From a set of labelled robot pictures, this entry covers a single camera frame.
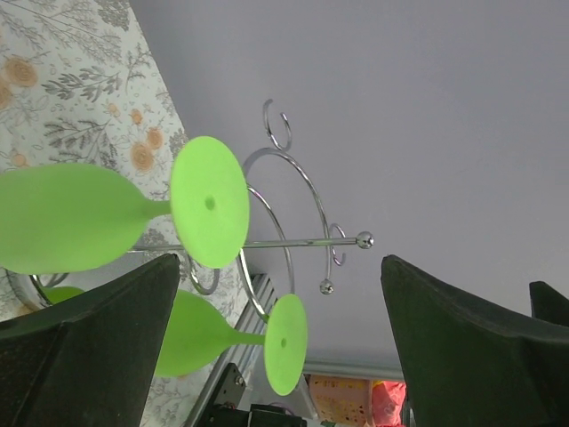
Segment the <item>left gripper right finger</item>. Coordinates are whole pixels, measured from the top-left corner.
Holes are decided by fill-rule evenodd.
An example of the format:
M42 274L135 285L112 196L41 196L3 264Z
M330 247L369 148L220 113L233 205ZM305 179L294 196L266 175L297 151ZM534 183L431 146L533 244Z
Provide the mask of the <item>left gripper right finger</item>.
M568 328L388 255L381 288L419 426L566 426Z

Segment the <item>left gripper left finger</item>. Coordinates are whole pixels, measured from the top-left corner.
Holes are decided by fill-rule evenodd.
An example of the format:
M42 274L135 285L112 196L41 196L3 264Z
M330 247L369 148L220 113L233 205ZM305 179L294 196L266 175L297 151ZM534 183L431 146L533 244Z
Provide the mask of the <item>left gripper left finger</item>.
M3 426L137 426L180 282L163 254L1 324Z

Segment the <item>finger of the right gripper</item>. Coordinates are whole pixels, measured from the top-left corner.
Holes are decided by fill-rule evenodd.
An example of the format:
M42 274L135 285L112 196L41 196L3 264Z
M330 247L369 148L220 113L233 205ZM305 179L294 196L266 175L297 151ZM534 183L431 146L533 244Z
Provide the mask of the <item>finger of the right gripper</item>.
M543 281L529 284L532 317L569 327L569 300Z

